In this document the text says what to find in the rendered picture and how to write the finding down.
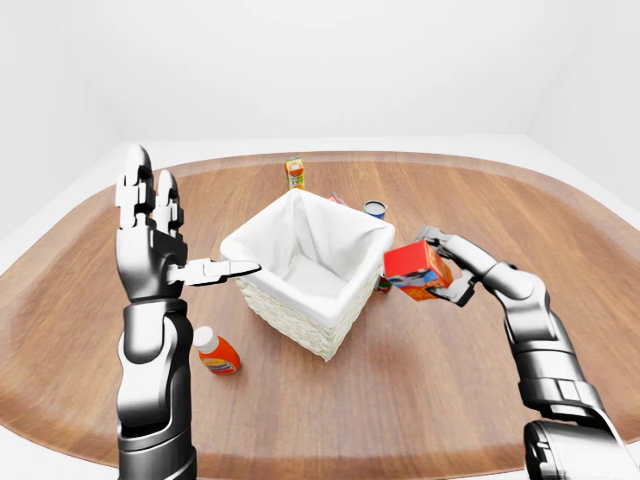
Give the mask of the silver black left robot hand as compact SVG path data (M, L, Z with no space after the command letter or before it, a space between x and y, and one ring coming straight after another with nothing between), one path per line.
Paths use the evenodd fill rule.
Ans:
M184 286L205 286L253 274L253 261L189 260L179 233L184 224L178 185L168 170L155 180L150 157L140 145L127 151L125 173L116 186L120 208L116 262L131 302L178 298Z

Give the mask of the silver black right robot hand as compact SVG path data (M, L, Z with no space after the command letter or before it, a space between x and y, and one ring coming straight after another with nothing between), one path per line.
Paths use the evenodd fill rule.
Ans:
M494 296L501 294L511 300L525 300L534 291L529 273L518 270L512 264L498 262L464 237L445 234L439 228L425 226L415 240L425 240L442 258L452 260L462 271L462 276L449 287L427 288L437 298L463 307L473 296L476 283L481 283Z

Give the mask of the red printed food box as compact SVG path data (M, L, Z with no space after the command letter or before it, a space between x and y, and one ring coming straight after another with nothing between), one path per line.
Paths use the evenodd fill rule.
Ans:
M450 268L425 240L387 251L384 277L415 301L434 299L429 288L448 288Z

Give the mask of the white woven basket with liner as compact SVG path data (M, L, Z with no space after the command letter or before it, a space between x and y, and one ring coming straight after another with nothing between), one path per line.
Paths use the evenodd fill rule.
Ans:
M394 236L390 223L293 189L225 238L220 254L260 264L236 280L248 306L330 360L373 293Z

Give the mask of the orange bottle with white cap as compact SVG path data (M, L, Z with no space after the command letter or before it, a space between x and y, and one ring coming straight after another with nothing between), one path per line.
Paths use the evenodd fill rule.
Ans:
M193 345L201 362L213 374L230 375L240 368L240 357L236 350L209 326L194 331Z

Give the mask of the yellow orange juice carton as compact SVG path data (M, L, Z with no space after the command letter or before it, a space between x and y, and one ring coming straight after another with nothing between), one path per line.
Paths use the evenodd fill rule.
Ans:
M304 165L300 157L286 160L284 163L287 186L289 189L305 189Z

